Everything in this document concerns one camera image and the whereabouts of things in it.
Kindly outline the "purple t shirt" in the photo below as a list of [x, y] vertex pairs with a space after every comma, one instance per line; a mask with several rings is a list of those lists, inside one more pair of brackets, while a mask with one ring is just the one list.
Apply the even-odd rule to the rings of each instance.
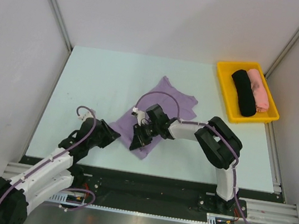
[[[137, 119], [131, 112], [136, 102], [140, 99], [141, 93], [135, 92], [134, 89], [129, 89], [127, 84], [125, 86], [126, 88], [124, 89], [122, 87], [117, 89], [112, 99], [111, 110], [115, 113], [112, 115], [113, 120], [109, 126], [120, 133], [121, 136], [114, 144], [110, 145], [110, 152], [125, 154], [143, 160], [146, 157], [158, 154], [161, 151], [161, 143], [164, 139], [160, 136], [155, 137], [150, 145], [130, 151], [129, 146], [133, 140], [134, 133], [133, 126], [137, 124]], [[157, 85], [148, 91], [148, 95], [141, 99], [138, 109], [145, 111], [155, 104], [159, 104], [169, 118], [180, 115], [184, 120], [190, 121], [196, 117], [193, 108], [198, 104], [198, 101], [194, 96], [177, 90], [172, 86], [169, 79], [163, 76]]]

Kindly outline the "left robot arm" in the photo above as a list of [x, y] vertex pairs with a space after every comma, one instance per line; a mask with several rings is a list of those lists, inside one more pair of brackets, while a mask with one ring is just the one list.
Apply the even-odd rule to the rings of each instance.
[[86, 118], [48, 157], [12, 178], [0, 177], [0, 224], [23, 224], [57, 192], [80, 189], [84, 178], [75, 164], [90, 149], [105, 148], [120, 136], [104, 120]]

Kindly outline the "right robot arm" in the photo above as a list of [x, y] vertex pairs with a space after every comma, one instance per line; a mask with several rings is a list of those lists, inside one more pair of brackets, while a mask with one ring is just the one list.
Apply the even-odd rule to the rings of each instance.
[[216, 168], [216, 209], [222, 214], [235, 209], [234, 198], [239, 189], [233, 169], [238, 164], [243, 146], [221, 118], [215, 116], [207, 123], [169, 118], [159, 104], [149, 107], [145, 112], [134, 107], [132, 115], [138, 122], [133, 126], [130, 150], [150, 145], [155, 137], [198, 142], [207, 160]]

